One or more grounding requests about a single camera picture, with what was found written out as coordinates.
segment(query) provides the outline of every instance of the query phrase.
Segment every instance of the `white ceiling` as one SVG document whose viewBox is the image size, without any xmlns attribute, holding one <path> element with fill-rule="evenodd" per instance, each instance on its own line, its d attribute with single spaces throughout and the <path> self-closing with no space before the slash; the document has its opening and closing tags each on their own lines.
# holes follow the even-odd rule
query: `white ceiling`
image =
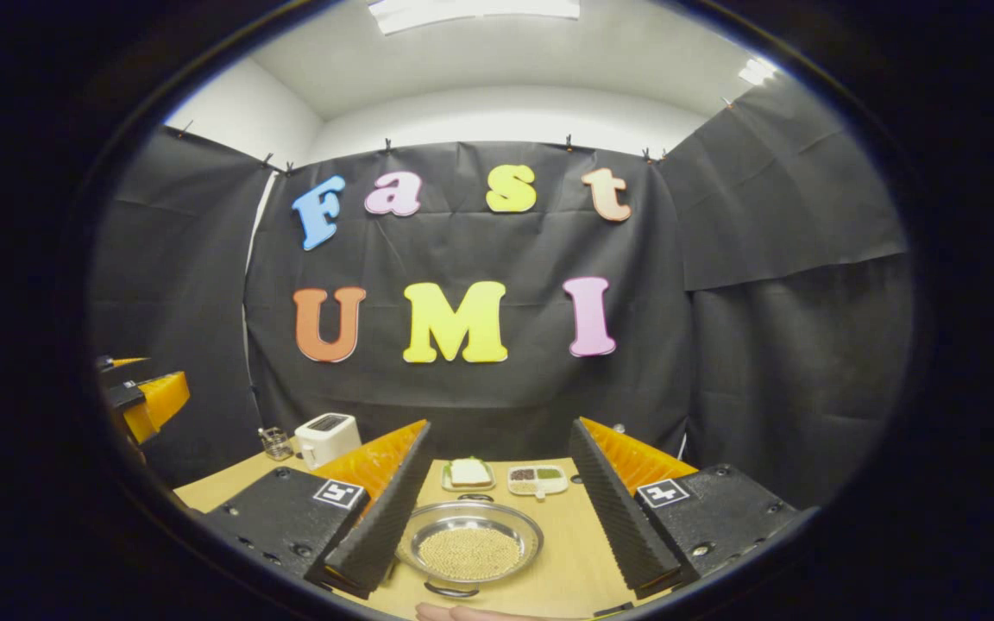
<svg viewBox="0 0 994 621">
<path fill-rule="evenodd" d="M 651 0 L 581 0 L 579 20 L 490 16 L 383 35 L 367 0 L 343 0 L 254 60 L 325 121 L 452 88 L 552 85 L 655 99 L 711 116 L 750 55 Z"/>
</svg>

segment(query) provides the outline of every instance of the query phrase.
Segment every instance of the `blue letter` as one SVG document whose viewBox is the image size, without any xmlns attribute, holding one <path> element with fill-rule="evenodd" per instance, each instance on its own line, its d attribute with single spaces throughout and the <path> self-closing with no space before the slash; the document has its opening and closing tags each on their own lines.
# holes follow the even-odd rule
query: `blue letter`
<svg viewBox="0 0 994 621">
<path fill-rule="evenodd" d="M 305 250 L 318 247 L 321 242 L 336 234 L 336 225 L 328 224 L 324 217 L 340 215 L 340 201 L 332 192 L 339 192 L 343 189 L 343 185 L 343 177 L 334 174 L 323 184 L 301 194 L 299 199 L 293 201 L 293 208 L 301 216 L 301 227 L 305 229 L 303 244 Z"/>
</svg>

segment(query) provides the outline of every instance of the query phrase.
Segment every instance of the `wooden table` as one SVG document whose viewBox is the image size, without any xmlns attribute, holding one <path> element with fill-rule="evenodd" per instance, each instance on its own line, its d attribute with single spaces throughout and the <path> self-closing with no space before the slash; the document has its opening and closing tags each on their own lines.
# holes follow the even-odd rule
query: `wooden table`
<svg viewBox="0 0 994 621">
<path fill-rule="evenodd" d="M 458 498 L 457 492 L 447 492 L 439 485 L 441 468 L 445 463 L 435 460 L 431 464 L 425 486 L 421 488 L 417 499 L 418 506 Z M 489 464 L 493 467 L 497 487 L 484 493 L 493 496 L 498 504 L 524 512 L 529 518 L 536 520 L 544 532 L 544 546 L 536 561 L 508 578 L 482 583 L 481 593 L 466 599 L 446 598 L 430 593 L 425 589 L 425 575 L 404 563 L 399 563 L 390 581 L 371 593 L 369 600 L 360 600 L 340 591 L 335 593 L 358 604 L 402 618 L 415 618 L 415 605 L 418 602 L 448 606 L 470 605 L 474 608 L 540 617 L 590 618 L 595 611 L 613 608 L 625 602 L 645 604 L 655 599 L 651 597 L 636 602 L 635 593 L 624 585 L 620 569 L 608 547 L 601 523 L 588 502 L 584 486 L 571 483 L 569 490 L 549 495 L 545 500 L 536 500 L 533 496 L 517 496 L 508 491 L 508 468 L 516 465 L 552 464 L 562 468 L 570 476 L 577 471 L 569 457 Z M 217 474 L 179 487 L 174 492 L 190 507 L 210 511 L 280 465 L 309 472 L 300 457 L 275 462 L 260 453 Z M 669 592 L 667 590 L 660 593 L 658 597 Z"/>
</svg>

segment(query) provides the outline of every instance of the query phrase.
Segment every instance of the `foam letter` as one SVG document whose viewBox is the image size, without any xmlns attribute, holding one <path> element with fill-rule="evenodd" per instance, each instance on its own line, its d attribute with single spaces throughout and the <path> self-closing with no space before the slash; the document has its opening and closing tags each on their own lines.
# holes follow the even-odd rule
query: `foam letter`
<svg viewBox="0 0 994 621">
<path fill-rule="evenodd" d="M 404 356 L 406 362 L 435 361 L 429 333 L 446 361 L 453 361 L 466 333 L 470 341 L 462 350 L 466 362 L 501 362 L 508 349 L 500 343 L 500 299 L 505 286 L 492 280 L 474 283 L 462 296 L 458 310 L 451 310 L 439 285 L 417 283 L 406 287 L 406 298 L 413 303 L 413 327 Z"/>
<path fill-rule="evenodd" d="M 616 199 L 616 190 L 626 190 L 627 182 L 623 179 L 612 177 L 612 170 L 599 168 L 594 172 L 583 174 L 581 178 L 583 184 L 587 184 L 593 193 L 593 208 L 605 220 L 613 220 L 616 223 L 623 223 L 632 215 L 632 208 L 626 204 L 620 204 Z"/>
<path fill-rule="evenodd" d="M 604 356 L 616 350 L 616 341 L 608 337 L 604 324 L 604 290 L 608 280 L 588 276 L 569 279 L 563 290 L 573 298 L 575 339 L 569 344 L 569 353 L 576 357 Z"/>
<path fill-rule="evenodd" d="M 378 190 L 367 194 L 367 211 L 389 213 L 395 216 L 411 216 L 417 213 L 421 204 L 417 200 L 421 193 L 421 178 L 413 172 L 387 172 L 374 182 Z"/>
<path fill-rule="evenodd" d="M 301 216 L 301 228 L 305 229 L 305 243 L 301 245 L 305 250 L 318 247 L 321 242 L 336 234 L 336 225 L 328 224 L 324 217 L 340 215 L 340 201 L 334 192 L 339 192 L 343 186 L 343 177 L 334 174 L 323 184 L 301 194 L 299 199 L 293 201 L 293 208 Z"/>
<path fill-rule="evenodd" d="M 536 189 L 530 185 L 535 180 L 528 166 L 497 166 L 489 172 L 486 204 L 494 211 L 528 211 L 536 204 Z"/>
<path fill-rule="evenodd" d="M 297 305 L 297 348 L 318 362 L 346 361 L 359 341 L 359 303 L 367 297 L 361 287 L 336 290 L 340 303 L 340 336 L 336 342 L 320 341 L 320 303 L 328 299 L 323 288 L 303 288 L 293 292 Z"/>
</svg>

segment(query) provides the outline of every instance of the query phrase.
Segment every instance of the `beans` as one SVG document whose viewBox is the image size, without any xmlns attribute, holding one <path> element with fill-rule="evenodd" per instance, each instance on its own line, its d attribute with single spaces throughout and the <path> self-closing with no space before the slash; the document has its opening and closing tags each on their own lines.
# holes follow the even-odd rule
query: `beans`
<svg viewBox="0 0 994 621">
<path fill-rule="evenodd" d="M 441 530 L 423 540 L 418 552 L 438 574 L 461 581 L 497 577 L 520 561 L 516 539 L 490 528 Z"/>
</svg>

